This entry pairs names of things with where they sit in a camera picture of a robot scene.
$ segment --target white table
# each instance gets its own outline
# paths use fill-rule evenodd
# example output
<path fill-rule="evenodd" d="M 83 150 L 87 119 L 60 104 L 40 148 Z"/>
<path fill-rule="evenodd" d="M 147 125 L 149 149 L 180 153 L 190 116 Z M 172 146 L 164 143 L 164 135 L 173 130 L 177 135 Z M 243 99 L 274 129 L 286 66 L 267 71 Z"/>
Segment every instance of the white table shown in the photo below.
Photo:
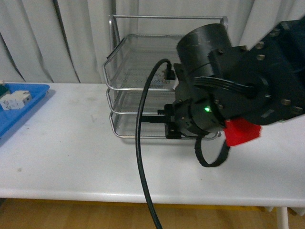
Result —
<path fill-rule="evenodd" d="M 114 136 L 104 84 L 50 84 L 0 140 L 0 197 L 145 202 L 134 140 Z M 142 140 L 154 203 L 305 207 L 305 116 L 263 127 L 204 168 L 193 140 Z M 203 142 L 208 159 L 223 137 Z"/>

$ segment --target white block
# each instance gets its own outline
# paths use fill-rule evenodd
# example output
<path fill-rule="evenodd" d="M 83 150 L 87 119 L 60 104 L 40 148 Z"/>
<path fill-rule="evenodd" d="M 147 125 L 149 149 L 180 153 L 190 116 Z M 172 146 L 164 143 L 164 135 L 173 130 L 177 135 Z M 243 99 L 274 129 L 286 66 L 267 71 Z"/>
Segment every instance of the white block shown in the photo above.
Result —
<path fill-rule="evenodd" d="M 4 110 L 18 110 L 23 108 L 32 96 L 29 91 L 15 91 L 12 94 L 6 94 L 0 99 L 0 104 Z"/>

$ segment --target black cylinder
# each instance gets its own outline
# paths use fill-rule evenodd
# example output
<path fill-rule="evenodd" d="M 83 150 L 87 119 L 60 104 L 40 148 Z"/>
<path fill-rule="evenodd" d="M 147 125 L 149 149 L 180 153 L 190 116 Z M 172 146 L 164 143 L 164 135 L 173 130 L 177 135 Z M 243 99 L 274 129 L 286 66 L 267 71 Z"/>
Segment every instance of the black cylinder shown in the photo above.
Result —
<path fill-rule="evenodd" d="M 177 51 L 187 74 L 208 64 L 208 54 L 213 49 L 230 48 L 231 43 L 222 24 L 209 24 L 185 35 L 177 45 Z"/>

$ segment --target black cable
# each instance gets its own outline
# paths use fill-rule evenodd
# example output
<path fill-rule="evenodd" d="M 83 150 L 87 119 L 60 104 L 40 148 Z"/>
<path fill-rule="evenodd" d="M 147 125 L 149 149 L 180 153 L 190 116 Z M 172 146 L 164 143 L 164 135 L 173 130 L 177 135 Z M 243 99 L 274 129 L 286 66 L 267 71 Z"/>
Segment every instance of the black cable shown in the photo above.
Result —
<path fill-rule="evenodd" d="M 210 76 L 195 77 L 194 85 L 202 87 L 222 88 L 234 93 L 245 95 L 249 98 L 254 98 L 257 94 L 257 89 L 254 86 L 243 85 L 233 81 Z"/>
<path fill-rule="evenodd" d="M 143 89 L 143 92 L 142 92 L 142 96 L 141 96 L 140 104 L 139 104 L 139 108 L 138 108 L 136 128 L 135 128 L 135 149 L 136 149 L 136 154 L 137 154 L 137 162 L 138 162 L 138 169 L 139 169 L 141 184 L 142 184 L 144 196 L 145 196 L 145 199 L 146 199 L 146 203 L 148 205 L 148 209 L 150 211 L 153 222 L 154 222 L 157 229 L 162 229 L 162 225 L 161 225 L 161 223 L 158 219 L 157 213 L 156 213 L 156 211 L 153 207 L 152 198 L 151 198 L 151 195 L 149 193 L 148 186 L 147 186 L 147 181 L 146 181 L 143 162 L 142 162 L 142 155 L 141 155 L 141 141 L 140 141 L 141 138 L 140 138 L 140 136 L 141 136 L 142 114 L 143 114 L 143 109 L 144 109 L 148 89 L 149 89 L 149 86 L 152 82 L 153 76 L 156 74 L 157 70 L 159 69 L 159 67 L 163 63 L 167 63 L 167 70 L 168 70 L 167 72 L 170 72 L 170 70 L 172 69 L 172 64 L 168 59 L 162 59 L 162 60 L 158 61 L 158 63 L 152 69 L 151 73 L 149 74 L 149 76 L 146 80 L 146 83 L 145 83 L 145 86 L 144 86 L 144 89 Z"/>

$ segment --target green led light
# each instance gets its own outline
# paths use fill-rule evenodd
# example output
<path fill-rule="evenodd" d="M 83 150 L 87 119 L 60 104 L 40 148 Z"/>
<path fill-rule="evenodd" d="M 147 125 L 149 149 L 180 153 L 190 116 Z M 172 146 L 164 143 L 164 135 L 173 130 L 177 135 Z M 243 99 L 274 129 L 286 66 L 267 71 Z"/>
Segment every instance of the green led light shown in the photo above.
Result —
<path fill-rule="evenodd" d="M 206 107 L 204 108 L 204 110 L 205 110 L 206 112 L 212 112 L 210 106 L 206 106 Z"/>

